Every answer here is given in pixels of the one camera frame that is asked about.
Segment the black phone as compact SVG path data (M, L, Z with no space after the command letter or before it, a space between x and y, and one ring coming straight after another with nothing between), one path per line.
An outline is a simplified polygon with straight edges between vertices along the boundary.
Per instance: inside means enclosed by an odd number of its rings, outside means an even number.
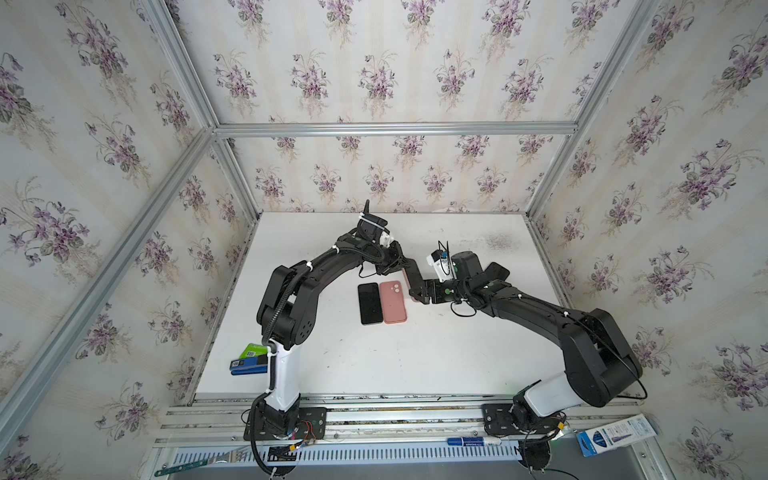
M506 281L510 275L510 271L497 262L489 263L484 273L489 281Z
M383 322L383 310L379 284L363 283L357 286L360 321L362 325L376 325Z

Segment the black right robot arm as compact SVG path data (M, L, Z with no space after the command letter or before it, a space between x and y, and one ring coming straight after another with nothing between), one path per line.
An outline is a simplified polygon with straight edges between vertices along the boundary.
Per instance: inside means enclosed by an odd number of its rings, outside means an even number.
M482 267L470 251L438 254L432 266L441 276L426 279L415 260L404 260L409 293L417 301L465 303L476 313L511 321L560 348L564 371L514 396L510 413L518 426L581 404L604 407L640 382L643 367L609 312L568 309L531 296L507 281L505 267L496 262Z

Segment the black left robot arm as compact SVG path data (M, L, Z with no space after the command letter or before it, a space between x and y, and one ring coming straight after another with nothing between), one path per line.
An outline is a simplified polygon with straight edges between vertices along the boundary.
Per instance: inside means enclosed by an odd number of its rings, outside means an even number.
M366 202L356 226L328 250L290 267L278 266L271 274L256 314L261 343L269 349L268 409L285 414L299 405L298 347L314 328L319 297L341 275L365 263L381 276L402 270L409 295L423 304L431 301L432 283L423 278L417 262L405 256L387 221L373 214Z

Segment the blue marker pen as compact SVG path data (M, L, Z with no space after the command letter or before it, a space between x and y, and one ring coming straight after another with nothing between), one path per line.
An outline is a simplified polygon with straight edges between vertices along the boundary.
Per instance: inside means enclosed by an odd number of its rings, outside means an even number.
M495 437L452 437L446 443L453 447L487 447L500 445L501 440Z

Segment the green card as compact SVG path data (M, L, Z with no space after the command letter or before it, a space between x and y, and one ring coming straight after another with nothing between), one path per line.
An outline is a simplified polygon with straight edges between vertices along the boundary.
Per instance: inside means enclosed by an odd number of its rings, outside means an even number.
M269 348L263 345L249 343L241 352L239 358L240 359L247 359L247 358L255 358L267 355L269 352Z

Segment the blue stapler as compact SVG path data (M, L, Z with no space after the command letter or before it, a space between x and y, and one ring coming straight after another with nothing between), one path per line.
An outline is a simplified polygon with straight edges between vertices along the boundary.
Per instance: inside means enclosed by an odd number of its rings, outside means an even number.
M230 363L229 371L232 376L247 376L265 374L268 372L269 356L259 355L240 358Z

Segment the blue white box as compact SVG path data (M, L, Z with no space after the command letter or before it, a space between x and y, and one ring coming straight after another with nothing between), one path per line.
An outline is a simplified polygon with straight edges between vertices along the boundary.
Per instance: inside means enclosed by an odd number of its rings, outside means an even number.
M633 445L655 435L656 431L646 416L638 414L601 427L581 431L576 435L576 440L583 456L589 458Z

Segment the green ruler strip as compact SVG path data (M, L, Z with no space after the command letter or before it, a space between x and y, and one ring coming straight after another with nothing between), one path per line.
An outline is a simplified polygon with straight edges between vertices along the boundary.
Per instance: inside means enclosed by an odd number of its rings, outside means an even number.
M163 477L168 476L172 474L177 474L189 470L194 470L197 468L207 467L209 465L218 464L218 463L232 463L238 458L238 454L235 452L231 452L228 454L221 454L218 456L213 456L206 459L200 459L188 463L182 463L179 465L174 465L170 467L161 468L159 470L156 470L153 474L154 477Z

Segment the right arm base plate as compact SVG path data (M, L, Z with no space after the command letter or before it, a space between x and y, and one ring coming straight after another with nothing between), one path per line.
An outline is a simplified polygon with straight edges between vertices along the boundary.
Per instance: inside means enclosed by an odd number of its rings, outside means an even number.
M559 432L566 421L562 411L539 417L521 402L486 403L481 406L481 411L485 432L496 437L550 436Z

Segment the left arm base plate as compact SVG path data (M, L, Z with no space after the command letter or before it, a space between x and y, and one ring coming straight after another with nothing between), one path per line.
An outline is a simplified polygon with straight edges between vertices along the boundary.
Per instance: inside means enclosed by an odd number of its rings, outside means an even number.
M325 437L328 410L322 407L291 407L286 412L266 404L249 412L245 420L245 441L322 440Z

